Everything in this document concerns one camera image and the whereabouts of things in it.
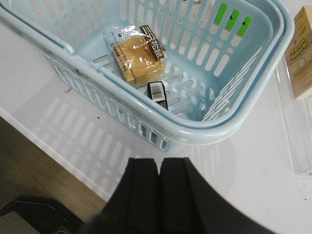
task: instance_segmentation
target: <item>wooden floor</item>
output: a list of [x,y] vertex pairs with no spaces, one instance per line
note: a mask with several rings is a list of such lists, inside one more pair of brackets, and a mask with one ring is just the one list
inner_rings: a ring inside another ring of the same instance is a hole
[[56,199],[83,221],[105,206],[103,199],[0,118],[0,207],[23,195]]

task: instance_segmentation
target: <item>green tab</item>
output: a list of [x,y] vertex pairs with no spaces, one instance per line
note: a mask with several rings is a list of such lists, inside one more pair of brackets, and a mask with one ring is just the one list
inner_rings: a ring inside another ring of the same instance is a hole
[[253,18],[251,18],[250,16],[245,17],[244,21],[242,22],[242,25],[240,26],[237,35],[239,36],[244,36],[247,29],[249,28],[249,25],[252,23]]
[[222,3],[219,7],[219,10],[218,10],[218,13],[217,15],[215,16],[215,19],[214,19],[214,23],[216,25],[220,25],[221,22],[222,22],[222,19],[225,15],[225,12],[226,10],[228,9],[228,5],[226,3]]
[[225,29],[231,31],[239,17],[240,12],[238,10],[233,10],[228,23],[225,26]]

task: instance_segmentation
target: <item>brown label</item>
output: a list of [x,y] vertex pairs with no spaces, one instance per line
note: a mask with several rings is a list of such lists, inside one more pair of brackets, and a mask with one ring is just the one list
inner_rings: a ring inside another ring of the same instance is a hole
[[154,32],[151,30],[150,26],[144,25],[140,27],[141,32],[144,34],[144,38],[156,60],[163,59],[164,53],[161,48],[159,40],[155,36]]

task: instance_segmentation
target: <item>white table surface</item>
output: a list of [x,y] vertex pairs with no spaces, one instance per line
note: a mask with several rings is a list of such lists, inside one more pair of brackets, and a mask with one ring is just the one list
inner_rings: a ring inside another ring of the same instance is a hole
[[[292,14],[312,0],[284,0]],[[160,152],[58,78],[43,55],[0,26],[0,116],[103,199],[129,157],[189,157],[244,214],[281,234],[312,233],[312,178],[296,175],[277,75],[242,127],[209,146]]]

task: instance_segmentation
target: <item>small packaged item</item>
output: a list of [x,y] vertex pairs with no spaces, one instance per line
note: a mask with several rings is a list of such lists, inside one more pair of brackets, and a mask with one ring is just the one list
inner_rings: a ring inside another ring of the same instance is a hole
[[147,95],[154,102],[168,109],[165,86],[161,81],[150,82],[147,84]]
[[138,88],[148,82],[170,78],[175,65],[148,25],[113,28],[104,34],[106,45],[123,79]]
[[296,99],[312,97],[312,6],[304,6],[295,21],[294,37],[285,52]]

